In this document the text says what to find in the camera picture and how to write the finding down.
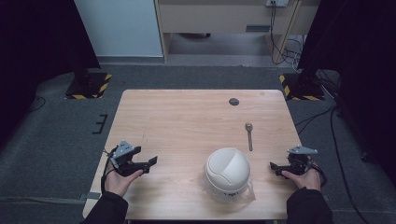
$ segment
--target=white wall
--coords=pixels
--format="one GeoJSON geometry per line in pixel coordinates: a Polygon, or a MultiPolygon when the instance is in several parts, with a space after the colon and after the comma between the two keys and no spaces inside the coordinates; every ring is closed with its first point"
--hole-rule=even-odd
{"type": "Polygon", "coordinates": [[[162,57],[154,0],[75,0],[96,56],[162,57]]]}

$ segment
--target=black curtain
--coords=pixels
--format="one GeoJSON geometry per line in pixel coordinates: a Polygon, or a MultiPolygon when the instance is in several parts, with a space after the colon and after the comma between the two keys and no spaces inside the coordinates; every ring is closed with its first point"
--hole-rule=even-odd
{"type": "Polygon", "coordinates": [[[0,0],[0,145],[44,80],[100,68],[73,0],[0,0]]]}
{"type": "Polygon", "coordinates": [[[322,0],[299,68],[340,74],[336,98],[362,148],[396,185],[396,2],[322,0]]]}

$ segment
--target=yellow and black hazard tape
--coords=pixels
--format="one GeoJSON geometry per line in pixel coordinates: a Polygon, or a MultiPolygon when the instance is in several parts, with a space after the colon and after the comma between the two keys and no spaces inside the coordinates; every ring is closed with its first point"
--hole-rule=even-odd
{"type": "Polygon", "coordinates": [[[81,99],[93,99],[93,98],[101,98],[103,96],[103,94],[105,93],[105,90],[107,88],[108,82],[111,79],[111,75],[110,74],[106,74],[106,76],[104,77],[103,82],[100,84],[100,86],[98,87],[98,91],[91,93],[91,94],[82,94],[82,93],[75,93],[75,94],[69,94],[65,96],[65,99],[77,99],[77,100],[81,100],[81,99]]]}
{"type": "Polygon", "coordinates": [[[283,90],[285,91],[286,99],[287,100],[311,100],[311,101],[317,101],[317,100],[324,100],[324,97],[322,96],[311,96],[311,95],[304,95],[304,96],[293,96],[290,92],[290,87],[288,86],[288,83],[285,81],[284,76],[279,77],[280,82],[282,83],[283,90]]]}

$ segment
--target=hand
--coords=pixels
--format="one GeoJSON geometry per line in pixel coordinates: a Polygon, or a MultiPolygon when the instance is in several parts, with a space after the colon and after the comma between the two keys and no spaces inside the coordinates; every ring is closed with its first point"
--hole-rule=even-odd
{"type": "Polygon", "coordinates": [[[317,189],[320,191],[320,174],[315,169],[309,169],[303,175],[294,175],[288,171],[282,171],[282,175],[294,181],[299,189],[317,189]]]}
{"type": "MultiPolygon", "coordinates": [[[[107,170],[111,171],[114,169],[113,163],[109,162],[107,170]]],[[[105,182],[105,190],[109,192],[116,193],[123,197],[128,190],[131,183],[136,180],[139,176],[143,174],[143,170],[138,170],[131,175],[122,176],[119,175],[116,171],[111,171],[107,174],[106,182],[105,182]]]]}

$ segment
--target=white lid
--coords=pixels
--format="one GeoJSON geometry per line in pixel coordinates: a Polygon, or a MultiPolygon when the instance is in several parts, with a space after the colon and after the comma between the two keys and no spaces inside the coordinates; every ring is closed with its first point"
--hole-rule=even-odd
{"type": "Polygon", "coordinates": [[[241,151],[225,147],[210,155],[206,175],[214,187],[226,192],[237,192],[248,182],[250,165],[241,151]]]}

